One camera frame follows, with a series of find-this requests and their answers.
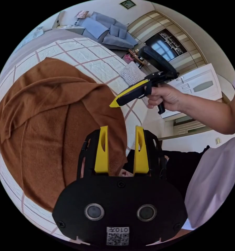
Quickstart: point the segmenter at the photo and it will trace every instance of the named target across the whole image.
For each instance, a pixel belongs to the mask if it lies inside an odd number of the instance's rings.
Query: camera lens
[[[104,209],[99,204],[92,203],[87,205],[84,213],[89,220],[100,220],[104,216]]]
[[[155,218],[157,210],[153,205],[142,205],[137,211],[137,217],[141,221],[151,221]]]

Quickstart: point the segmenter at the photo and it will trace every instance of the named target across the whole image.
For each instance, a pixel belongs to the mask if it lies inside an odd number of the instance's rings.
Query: black trigger
[[[148,82],[148,83],[149,83],[149,84],[146,85],[146,89],[145,89],[144,96],[151,95],[151,91],[152,91],[151,82]]]

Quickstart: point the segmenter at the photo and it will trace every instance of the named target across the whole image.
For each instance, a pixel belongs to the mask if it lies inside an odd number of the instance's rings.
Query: bed
[[[89,38],[67,30],[54,29],[28,42],[9,57],[0,74],[0,101],[23,73],[46,57],[57,58],[75,66],[97,83],[107,84],[114,95],[128,87],[119,75],[127,63],[116,54]],[[135,141],[135,126],[142,125],[148,109],[142,100],[134,100],[121,109],[128,136],[128,155]],[[51,213],[24,195],[7,170],[1,154],[0,180],[15,206],[36,227],[60,239],[81,243],[80,240],[73,241],[62,235]]]

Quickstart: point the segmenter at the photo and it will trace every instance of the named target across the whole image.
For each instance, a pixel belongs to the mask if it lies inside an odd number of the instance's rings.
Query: door handle
[[[180,80],[181,80],[182,83],[184,83],[184,82],[183,82],[183,78],[184,78],[184,77],[180,77],[180,78],[177,79],[177,81],[180,81]]]

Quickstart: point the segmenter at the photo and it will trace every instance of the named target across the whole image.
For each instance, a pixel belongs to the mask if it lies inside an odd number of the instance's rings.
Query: screw
[[[58,224],[61,228],[65,228],[65,223],[63,221],[60,220]]]
[[[118,186],[119,188],[124,188],[124,187],[125,187],[125,183],[124,183],[123,181],[119,181],[119,182],[117,183],[117,186]]]
[[[175,231],[179,230],[179,228],[180,228],[180,223],[177,223],[177,224],[173,227],[173,229],[174,229]]]

